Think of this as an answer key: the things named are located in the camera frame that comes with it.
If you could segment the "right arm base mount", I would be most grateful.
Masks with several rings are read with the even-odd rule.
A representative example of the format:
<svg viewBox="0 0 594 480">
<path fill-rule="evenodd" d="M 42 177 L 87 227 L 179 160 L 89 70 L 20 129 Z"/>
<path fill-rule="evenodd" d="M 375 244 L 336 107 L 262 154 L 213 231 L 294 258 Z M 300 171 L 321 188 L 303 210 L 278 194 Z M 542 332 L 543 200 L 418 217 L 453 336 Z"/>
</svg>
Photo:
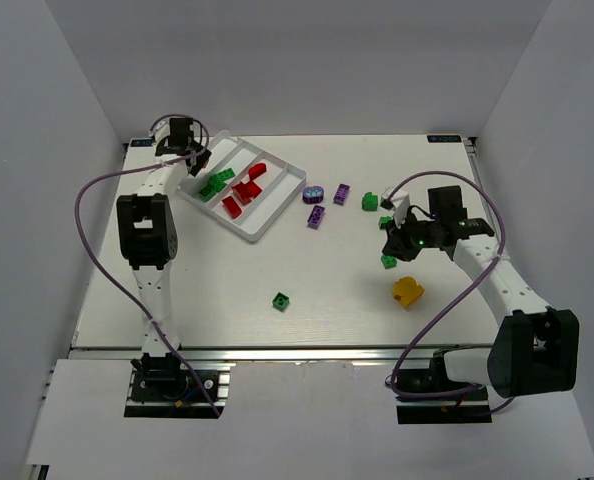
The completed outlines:
<svg viewBox="0 0 594 480">
<path fill-rule="evenodd" d="M 444 354 L 438 350 L 424 368 L 405 367 L 395 379 L 388 375 L 384 381 L 395 385 L 396 413 L 399 425 L 459 425 L 492 422 L 488 393 L 484 387 L 475 388 L 448 378 Z"/>
</svg>

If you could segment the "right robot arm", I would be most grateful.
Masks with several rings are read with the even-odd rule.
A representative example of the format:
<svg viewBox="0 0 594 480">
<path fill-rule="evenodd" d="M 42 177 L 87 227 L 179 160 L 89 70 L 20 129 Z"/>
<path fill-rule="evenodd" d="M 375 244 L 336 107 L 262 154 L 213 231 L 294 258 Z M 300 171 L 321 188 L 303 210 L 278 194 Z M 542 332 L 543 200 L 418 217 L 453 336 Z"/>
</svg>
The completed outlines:
<svg viewBox="0 0 594 480">
<path fill-rule="evenodd" d="M 392 211 L 384 254 L 414 260 L 422 249 L 447 254 L 474 283 L 497 322 L 488 349 L 457 347 L 437 351 L 426 380 L 405 393 L 436 395 L 470 385 L 490 386 L 503 398 L 569 391 L 576 381 L 579 321 L 540 297 L 500 253 L 501 238 L 482 218 L 471 218 L 458 186 L 428 192 L 429 211 L 416 217 L 407 195 L 382 200 Z"/>
</svg>

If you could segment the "green 2x4 lego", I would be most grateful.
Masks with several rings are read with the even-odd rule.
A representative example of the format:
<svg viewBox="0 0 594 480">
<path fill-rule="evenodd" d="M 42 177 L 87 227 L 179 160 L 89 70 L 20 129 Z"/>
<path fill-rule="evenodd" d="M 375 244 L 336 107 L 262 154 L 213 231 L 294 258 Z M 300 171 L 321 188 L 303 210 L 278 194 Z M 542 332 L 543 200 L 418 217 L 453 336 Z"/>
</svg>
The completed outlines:
<svg viewBox="0 0 594 480">
<path fill-rule="evenodd" d="M 224 172 L 211 175 L 208 185 L 217 193 L 221 192 L 227 185 L 228 176 Z"/>
</svg>

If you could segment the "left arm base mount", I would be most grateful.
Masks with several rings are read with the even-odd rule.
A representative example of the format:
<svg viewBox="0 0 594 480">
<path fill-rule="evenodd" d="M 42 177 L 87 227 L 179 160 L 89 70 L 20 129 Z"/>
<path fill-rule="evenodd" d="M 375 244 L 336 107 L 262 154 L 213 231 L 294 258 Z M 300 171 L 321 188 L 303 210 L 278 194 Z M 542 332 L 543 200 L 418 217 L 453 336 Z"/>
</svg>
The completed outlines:
<svg viewBox="0 0 594 480">
<path fill-rule="evenodd" d="M 225 371 L 191 373 L 173 354 L 131 360 L 125 418 L 217 419 L 227 398 Z"/>
</svg>

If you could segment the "red sloped lego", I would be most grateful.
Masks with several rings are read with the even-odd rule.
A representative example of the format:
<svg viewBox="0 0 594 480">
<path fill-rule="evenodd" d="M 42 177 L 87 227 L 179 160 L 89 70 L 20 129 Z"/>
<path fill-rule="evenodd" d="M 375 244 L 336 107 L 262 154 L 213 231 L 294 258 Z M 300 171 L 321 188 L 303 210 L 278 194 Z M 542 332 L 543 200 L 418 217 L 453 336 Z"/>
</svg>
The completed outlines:
<svg viewBox="0 0 594 480">
<path fill-rule="evenodd" d="M 248 169 L 248 177 L 251 181 L 259 178 L 261 175 L 267 172 L 267 165 L 264 162 L 259 162 L 252 165 Z"/>
</svg>

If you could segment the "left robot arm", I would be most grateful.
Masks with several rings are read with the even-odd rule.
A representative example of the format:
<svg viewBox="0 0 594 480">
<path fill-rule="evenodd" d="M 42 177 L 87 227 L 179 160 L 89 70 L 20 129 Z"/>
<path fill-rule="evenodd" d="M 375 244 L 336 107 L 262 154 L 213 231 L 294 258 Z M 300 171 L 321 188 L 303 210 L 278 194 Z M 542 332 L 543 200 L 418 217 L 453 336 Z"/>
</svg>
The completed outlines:
<svg viewBox="0 0 594 480">
<path fill-rule="evenodd" d="M 142 357 L 133 362 L 145 387 L 176 401 L 189 388 L 181 369 L 170 275 L 179 240 L 170 198 L 182 180 L 204 168 L 210 152 L 198 120 L 167 115 L 150 128 L 154 166 L 138 189 L 116 202 L 120 251 L 133 273 L 143 313 Z"/>
</svg>

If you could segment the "red small lego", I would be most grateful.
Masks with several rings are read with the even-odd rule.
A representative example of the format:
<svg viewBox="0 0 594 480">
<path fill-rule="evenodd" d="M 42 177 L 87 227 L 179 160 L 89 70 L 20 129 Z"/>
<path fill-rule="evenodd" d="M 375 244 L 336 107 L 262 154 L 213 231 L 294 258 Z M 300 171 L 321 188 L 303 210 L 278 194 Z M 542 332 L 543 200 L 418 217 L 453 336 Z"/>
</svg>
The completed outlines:
<svg viewBox="0 0 594 480">
<path fill-rule="evenodd" d="M 247 205 L 251 202 L 251 195 L 249 193 L 247 184 L 239 182 L 232 187 L 233 196 L 242 204 Z"/>
</svg>

